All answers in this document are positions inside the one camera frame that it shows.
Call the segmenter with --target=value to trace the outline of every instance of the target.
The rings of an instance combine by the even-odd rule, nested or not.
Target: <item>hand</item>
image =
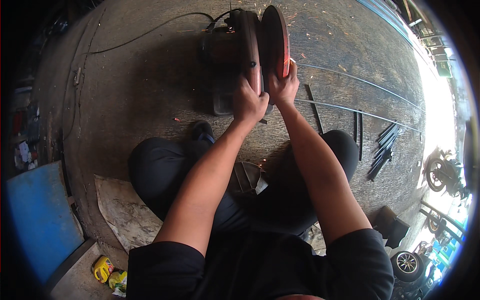
[[[269,93],[278,109],[284,104],[292,104],[295,95],[299,89],[299,80],[297,78],[297,65],[290,61],[290,72],[287,77],[278,79],[274,73],[268,75]]]
[[[268,93],[258,96],[250,87],[245,76],[240,75],[237,89],[233,92],[233,117],[235,121],[245,122],[251,128],[260,121],[267,110]]]

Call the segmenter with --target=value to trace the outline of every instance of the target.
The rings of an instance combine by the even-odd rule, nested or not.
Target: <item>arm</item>
[[[295,108],[298,90],[297,65],[291,62],[287,78],[269,77],[270,96],[282,114],[292,143],[295,161],[305,180],[313,207],[330,244],[355,230],[372,228],[348,185],[335,154]]]
[[[205,257],[215,211],[227,189],[238,151],[264,116],[268,99],[267,93],[257,96],[245,77],[240,77],[234,93],[234,121],[188,173],[154,243],[182,243]]]

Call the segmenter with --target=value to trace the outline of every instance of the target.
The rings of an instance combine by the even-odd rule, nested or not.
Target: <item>yellow bottle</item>
[[[105,283],[108,276],[113,272],[113,264],[110,259],[104,255],[95,263],[93,274],[101,283]]]

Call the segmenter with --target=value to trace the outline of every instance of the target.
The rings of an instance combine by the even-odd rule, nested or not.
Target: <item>blade guard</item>
[[[241,11],[240,24],[243,75],[247,78],[252,90],[254,90],[257,95],[260,95],[262,82],[257,41],[257,27],[259,25],[257,14],[251,11]]]

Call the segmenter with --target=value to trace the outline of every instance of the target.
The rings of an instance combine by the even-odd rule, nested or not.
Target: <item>power cord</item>
[[[114,47],[111,47],[111,48],[107,48],[107,49],[104,49],[104,50],[100,50],[100,51],[90,51],[90,52],[85,52],[85,53],[82,53],[82,54],[79,54],[79,55],[84,55],[84,54],[98,54],[98,53],[103,53],[103,52],[107,52],[107,51],[110,51],[110,50],[113,50],[113,49],[116,49],[116,48],[123,47],[123,46],[125,46],[125,45],[127,45],[127,44],[129,44],[129,43],[131,43],[131,42],[133,42],[133,41],[135,41],[135,40],[137,40],[137,39],[139,39],[139,38],[141,38],[141,37],[149,34],[149,33],[151,33],[152,31],[154,31],[154,30],[162,27],[163,25],[165,25],[165,24],[167,24],[167,23],[170,23],[170,22],[172,22],[172,21],[174,21],[174,20],[176,20],[176,19],[178,19],[178,18],[185,17],[185,16],[188,16],[188,15],[193,15],[193,14],[204,15],[204,16],[206,16],[208,19],[210,19],[211,23],[207,26],[206,31],[207,31],[207,32],[212,32],[212,30],[213,30],[214,27],[215,27],[215,24],[216,24],[216,23],[218,22],[218,20],[220,20],[224,15],[226,15],[227,13],[230,13],[230,12],[242,11],[242,10],[243,10],[243,9],[241,9],[241,8],[235,8],[235,9],[233,9],[233,10],[231,9],[231,10],[229,10],[228,12],[221,14],[221,15],[218,16],[216,19],[213,19],[213,17],[212,17],[211,15],[209,15],[209,14],[207,14],[207,13],[205,13],[205,12],[189,12],[189,13],[184,13],[184,14],[181,14],[181,15],[179,15],[179,16],[176,16],[176,17],[174,17],[174,18],[171,18],[171,19],[163,22],[162,24],[160,24],[160,25],[158,25],[158,26],[150,29],[149,31],[147,31],[147,32],[145,32],[145,33],[143,33],[143,34],[141,34],[141,35],[139,35],[139,36],[137,36],[137,37],[135,37],[135,38],[133,38],[133,39],[131,39],[131,40],[128,41],[128,42],[125,42],[125,43],[123,43],[123,44],[120,44],[120,45],[117,45],[117,46],[114,46]],[[73,65],[73,62],[75,61],[75,58],[76,58],[76,57],[77,57],[77,55],[75,55],[75,57],[74,57],[73,60],[72,60],[72,63],[70,64],[70,70],[71,70],[72,72],[74,72],[74,73],[77,73],[77,71],[74,71],[74,70],[72,69],[72,65]],[[75,117],[76,117],[76,111],[77,111],[77,109],[76,109],[76,106],[77,106],[76,95],[77,95],[77,94],[75,93],[75,96],[74,96],[74,99],[73,99],[73,109],[74,109],[74,111],[73,111],[72,124],[71,124],[71,126],[70,126],[70,129],[69,129],[68,133],[67,133],[66,135],[64,135],[63,141],[66,141],[66,140],[68,139],[68,137],[70,136],[70,133],[72,133],[73,124],[75,123]]]

